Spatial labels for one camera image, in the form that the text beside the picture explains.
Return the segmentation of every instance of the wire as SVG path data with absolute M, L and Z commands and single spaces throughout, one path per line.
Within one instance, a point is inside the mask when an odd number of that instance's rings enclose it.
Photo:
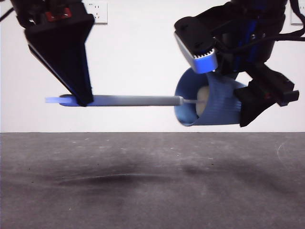
M 216 40 L 216 48 L 222 52 L 222 53 L 238 53 L 248 50 L 254 45 L 263 43 L 263 42 L 271 42 L 271 41 L 298 41 L 298 42 L 305 42 L 305 37 L 301 37 L 305 34 L 305 16 L 300 12 L 299 8 L 299 2 L 298 0 L 290 0 L 290 5 L 293 10 L 293 12 L 298 16 L 298 18 L 301 20 L 303 24 L 303 28 L 291 33 L 282 33 L 278 34 L 276 36 L 270 36 L 265 37 L 260 40 L 256 40 L 254 42 L 251 42 L 249 44 L 245 44 L 243 46 L 228 49 L 225 47 L 225 44 L 223 44 L 221 41 Z
M 7 16 L 10 15 L 10 13 L 12 13 L 14 11 L 14 8 L 10 8 L 5 14 L 3 14 L 1 17 L 0 17 L 0 22 L 3 21 Z

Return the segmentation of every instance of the blue plastic cup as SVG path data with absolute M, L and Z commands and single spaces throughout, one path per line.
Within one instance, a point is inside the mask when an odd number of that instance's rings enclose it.
M 234 90 L 246 86 L 216 72 L 197 74 L 190 68 L 181 77 L 175 95 L 196 100 L 203 86 L 210 87 L 204 112 L 199 117 L 196 104 L 176 106 L 175 114 L 180 123 L 185 126 L 239 124 L 241 102 L 234 96 Z

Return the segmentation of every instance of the gray floor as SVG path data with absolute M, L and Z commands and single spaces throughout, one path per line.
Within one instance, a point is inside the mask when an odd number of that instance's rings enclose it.
M 2 229 L 304 229 L 305 134 L 2 134 Z

